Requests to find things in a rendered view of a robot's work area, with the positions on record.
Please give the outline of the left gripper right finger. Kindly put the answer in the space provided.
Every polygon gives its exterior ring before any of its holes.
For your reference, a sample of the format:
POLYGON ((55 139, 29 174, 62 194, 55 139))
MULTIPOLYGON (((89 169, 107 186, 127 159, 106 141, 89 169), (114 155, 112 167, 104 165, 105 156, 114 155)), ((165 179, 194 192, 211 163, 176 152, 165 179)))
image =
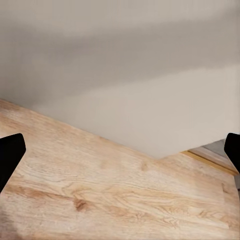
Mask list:
POLYGON ((240 134, 228 133, 224 151, 240 174, 240 134))

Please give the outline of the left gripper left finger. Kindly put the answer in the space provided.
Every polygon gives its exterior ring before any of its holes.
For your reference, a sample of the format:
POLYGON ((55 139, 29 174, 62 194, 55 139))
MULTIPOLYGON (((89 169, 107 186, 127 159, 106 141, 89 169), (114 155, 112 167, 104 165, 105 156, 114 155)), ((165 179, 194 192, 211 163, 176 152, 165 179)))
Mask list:
POLYGON ((22 133, 0 138, 0 193, 26 153, 22 133))

